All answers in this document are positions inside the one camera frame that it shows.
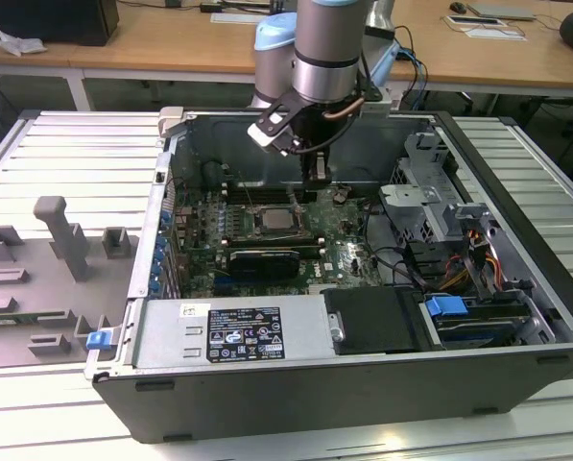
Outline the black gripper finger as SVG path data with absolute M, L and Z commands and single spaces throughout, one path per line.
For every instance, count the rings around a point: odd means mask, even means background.
M 316 164 L 316 153 L 307 153 L 300 155 L 302 184 L 305 190 L 313 190 L 314 184 L 314 167 Z
M 328 165 L 328 154 L 318 151 L 314 162 L 314 181 L 318 185 L 332 183 L 332 172 Z

